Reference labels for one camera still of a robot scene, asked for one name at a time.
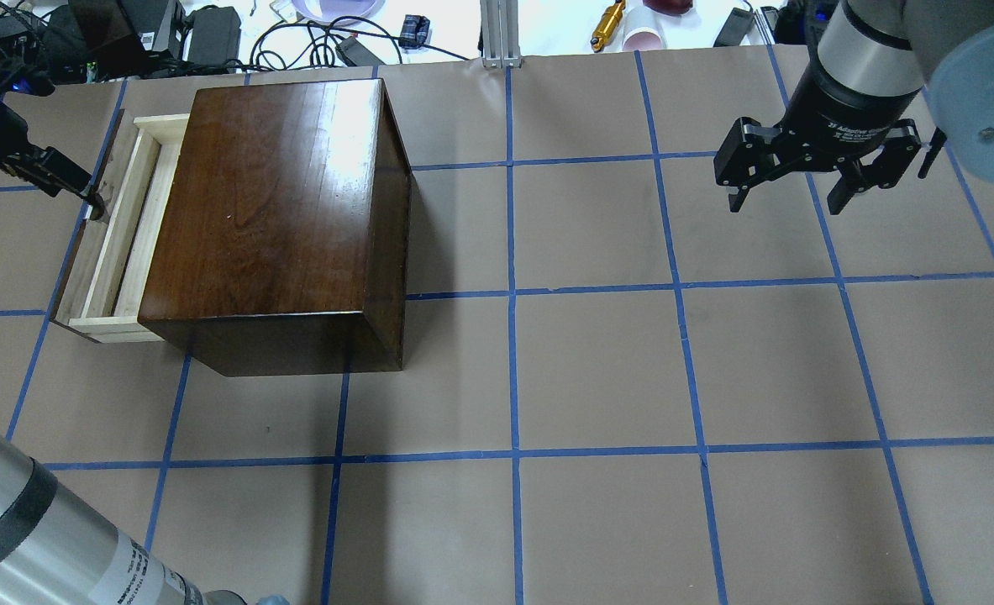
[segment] wooden box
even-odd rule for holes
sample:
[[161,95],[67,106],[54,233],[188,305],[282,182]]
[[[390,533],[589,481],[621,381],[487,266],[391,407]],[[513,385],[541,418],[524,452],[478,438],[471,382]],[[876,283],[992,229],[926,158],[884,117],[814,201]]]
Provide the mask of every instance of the wooden box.
[[[97,276],[71,287],[89,264],[76,254],[56,321],[101,341],[160,337],[225,376],[402,367],[411,173],[381,81],[204,89],[189,119],[134,123],[124,185],[146,191],[120,187],[98,246],[97,267],[116,278],[100,297]],[[164,131],[181,124],[177,150]],[[142,153],[151,125],[156,158]],[[147,165],[176,153],[158,212],[163,176]],[[144,197],[133,227],[129,196]],[[121,306],[135,288],[139,307]]]

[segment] brown wooden cabinet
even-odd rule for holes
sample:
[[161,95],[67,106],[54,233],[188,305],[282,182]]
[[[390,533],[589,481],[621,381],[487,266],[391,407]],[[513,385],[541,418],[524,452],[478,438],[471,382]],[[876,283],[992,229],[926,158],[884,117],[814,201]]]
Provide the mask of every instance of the brown wooden cabinet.
[[381,81],[204,89],[137,324],[226,376],[400,369],[411,191]]

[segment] yellow object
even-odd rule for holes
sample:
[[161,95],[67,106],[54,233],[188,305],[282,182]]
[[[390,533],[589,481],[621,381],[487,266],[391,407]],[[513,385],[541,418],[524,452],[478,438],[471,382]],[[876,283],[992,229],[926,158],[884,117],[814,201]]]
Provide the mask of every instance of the yellow object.
[[593,30],[593,38],[590,39],[590,47],[594,53],[600,53],[608,41],[616,34],[616,28],[620,26],[620,19],[623,19],[623,7],[627,5],[626,0],[616,0],[611,7],[605,8],[605,13],[601,15],[600,22]]

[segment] label on robot arm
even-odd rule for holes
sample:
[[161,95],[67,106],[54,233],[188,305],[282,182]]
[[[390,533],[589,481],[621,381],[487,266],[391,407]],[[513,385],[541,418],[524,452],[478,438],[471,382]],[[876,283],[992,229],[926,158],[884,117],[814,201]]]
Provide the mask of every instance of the label on robot arm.
[[139,543],[119,532],[116,552],[97,585],[89,591],[97,605],[156,605],[167,586],[181,605],[204,605],[202,593],[181,575],[163,566]]

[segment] black rubber ring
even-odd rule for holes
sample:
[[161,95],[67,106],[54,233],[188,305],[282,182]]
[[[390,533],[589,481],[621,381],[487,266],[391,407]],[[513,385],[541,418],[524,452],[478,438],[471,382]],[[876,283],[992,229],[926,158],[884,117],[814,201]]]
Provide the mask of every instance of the black rubber ring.
[[844,16],[847,20],[853,24],[855,29],[859,31],[859,34],[865,35],[866,38],[873,39],[878,45],[891,46],[893,49],[899,50],[911,50],[911,42],[908,42],[905,38],[897,38],[895,35],[885,34],[884,31],[874,29],[869,23],[862,20],[862,17],[855,14],[851,5],[844,0],[840,3],[841,8],[844,10]]
[[0,564],[33,533],[55,499],[59,482],[37,460],[27,485],[0,516]]

